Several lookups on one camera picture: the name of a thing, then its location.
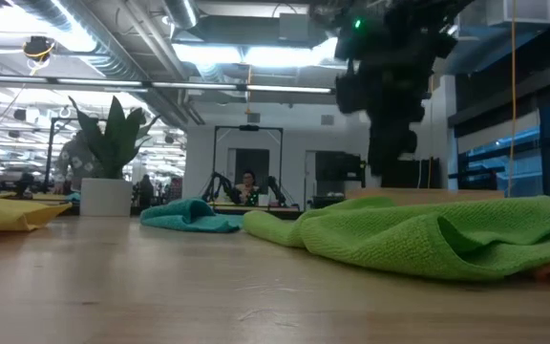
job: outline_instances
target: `window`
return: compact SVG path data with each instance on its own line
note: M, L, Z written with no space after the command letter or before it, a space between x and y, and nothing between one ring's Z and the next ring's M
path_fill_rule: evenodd
M540 128L538 126L535 126L530 129L526 129L523 131L520 131L515 134L515 145L525 142L536 142L538 141L540 137ZM495 140L491 143L482 145L480 147L471 149L468 152L469 156L475 156L481 153L487 153L491 151L495 151L497 149L511 147L511 137L506 137L502 139Z
M526 123L515 135L512 197L550 196L550 104L540 108L538 115L539 125L537 121L529 127ZM467 149L459 155L458 174L453 175L460 188L508 190L511 137L502 135L506 129L505 125L494 126L458 141L458 147L464 145ZM493 141L473 147L473 142L487 138Z
M482 161L469 162L470 169L492 170L496 173L496 189L508 192L510 156L503 155ZM529 197L542 194L542 160L540 150L534 149L515 154L513 164L513 197Z

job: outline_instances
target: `green microfiber cloth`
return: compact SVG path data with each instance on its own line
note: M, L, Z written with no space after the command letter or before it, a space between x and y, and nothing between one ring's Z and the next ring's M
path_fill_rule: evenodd
M216 214L209 204L200 199L153 206L143 210L139 219L144 226L216 233L237 231L243 223L242 216Z
M550 263L550 197L393 206L345 201L296 222L262 212L243 229L360 267L459 280L496 280Z

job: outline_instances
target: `wooden table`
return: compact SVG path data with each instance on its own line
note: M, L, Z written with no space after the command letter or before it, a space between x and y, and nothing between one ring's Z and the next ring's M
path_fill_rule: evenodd
M441 284L244 232L64 218L0 235L6 343L550 343L550 285Z
M226 215L244 215L244 213L259 210L267 212L271 215L277 216L282 220L296 220L301 215L303 211L299 210L297 207L278 207L278 206L247 206L247 205L220 205L217 204L213 206L213 209L216 213L226 214Z

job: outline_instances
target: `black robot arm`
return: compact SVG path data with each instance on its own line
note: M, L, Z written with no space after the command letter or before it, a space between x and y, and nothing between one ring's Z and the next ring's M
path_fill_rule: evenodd
M381 175L402 153L413 153L412 122L424 117L421 101L437 57L447 57L456 39L448 30L473 0L392 0L370 11L355 0L330 23L338 27L335 57L348 62L337 77L336 101L344 114L365 110L370 118L369 165ZM357 71L353 61L359 62Z
M286 206L286 196L284 196L284 193L280 189L279 185L277 185L277 181L275 180L275 177L268 176L266 181L268 183L268 187L271 190L273 190L273 193L275 194L275 198L277 199L279 206Z
M218 187L214 188L216 179L218 179ZM203 192L201 198L206 202L216 201L220 195L220 188L224 189L224 193L228 196L232 203L241 203L241 191L236 189L228 178L218 172L214 172L211 175L209 185L205 189L205 192Z

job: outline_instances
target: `potted plant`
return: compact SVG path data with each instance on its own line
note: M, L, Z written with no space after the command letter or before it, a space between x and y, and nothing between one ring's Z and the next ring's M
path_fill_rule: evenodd
M124 116L122 105L116 97L112 99L105 131L101 132L98 122L89 118L77 108L77 119L89 149L101 164L100 178L82 179L80 215L82 216L129 216L133 185L122 179L122 168L139 152L140 146L150 139L148 131L157 121L154 118L148 125L141 108Z

